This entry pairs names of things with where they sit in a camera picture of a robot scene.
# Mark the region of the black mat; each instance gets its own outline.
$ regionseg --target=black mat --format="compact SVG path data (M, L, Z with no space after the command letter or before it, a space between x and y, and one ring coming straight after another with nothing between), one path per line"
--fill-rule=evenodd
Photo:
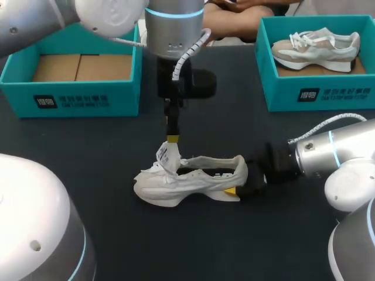
M184 157L247 156L337 113L269 114L252 47L211 48L193 62L219 84L216 97L182 112ZM193 196L173 210L135 197L133 177L165 139L155 90L155 59L146 54L137 118L20 121L0 97L0 152L37 161L62 180L94 241L98 281L333 281L328 240L343 214L326 202L323 180L275 186L239 204Z

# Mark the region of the brown cardboard insert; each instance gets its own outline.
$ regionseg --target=brown cardboard insert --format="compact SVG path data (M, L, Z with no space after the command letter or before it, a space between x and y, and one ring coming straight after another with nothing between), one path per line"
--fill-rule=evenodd
M312 64L310 66L306 66L302 70L288 70L282 68L281 66L276 66L277 73L280 77L288 77L288 76L325 76L325 75L353 75L353 74L366 74L366 70L364 69L361 60L359 57L356 59L356 67L350 73L344 72L337 72L328 70L322 66L318 66L316 64Z
M47 55L40 57L33 82L129 80L131 70L131 55Z

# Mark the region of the logo on box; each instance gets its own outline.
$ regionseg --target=logo on box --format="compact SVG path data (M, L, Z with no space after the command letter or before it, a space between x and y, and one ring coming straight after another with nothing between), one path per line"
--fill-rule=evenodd
M316 101L319 95L319 88L304 88L299 92L298 102Z
M35 95L34 100L37 104L37 107L41 109L51 109L57 108L56 101L52 95Z

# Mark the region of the white sneaker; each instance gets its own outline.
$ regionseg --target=white sneaker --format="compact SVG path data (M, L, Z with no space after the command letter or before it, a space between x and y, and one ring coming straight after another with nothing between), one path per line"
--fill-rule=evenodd
M150 169L142 171L135 178L134 192L144 201L162 207L175 207L193 193L202 193L218 201L240 201L239 197L224 191L245 185L248 170L242 156L233 159L201 156L183 160L177 144L165 142L156 158L158 161ZM210 176L205 169L222 169L230 173Z
M310 64L327 69L351 72L360 49L360 36L333 34L327 28L290 35L290 40L274 43L272 55L286 68L301 70Z

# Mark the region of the shoelace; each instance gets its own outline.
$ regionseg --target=shoelace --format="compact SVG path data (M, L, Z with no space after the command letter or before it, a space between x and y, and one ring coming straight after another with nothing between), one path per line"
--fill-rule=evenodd
M181 165L187 164L187 161L185 159L181 159L180 162L181 162ZM152 165L150 169L141 170L141 172L152 173L152 174L158 174L160 172L163 172L163 174L160 174L160 176L163 176L164 184L174 183L176 181L175 177L177 176L177 173L171 173L169 171L166 171L159 162L154 162L154 164Z
M294 49L298 50L298 47L307 47L309 45L316 46L316 43L314 43L313 40L306 36L306 34L308 33L311 33L311 31L302 32L300 34L296 32L293 35L289 35Z

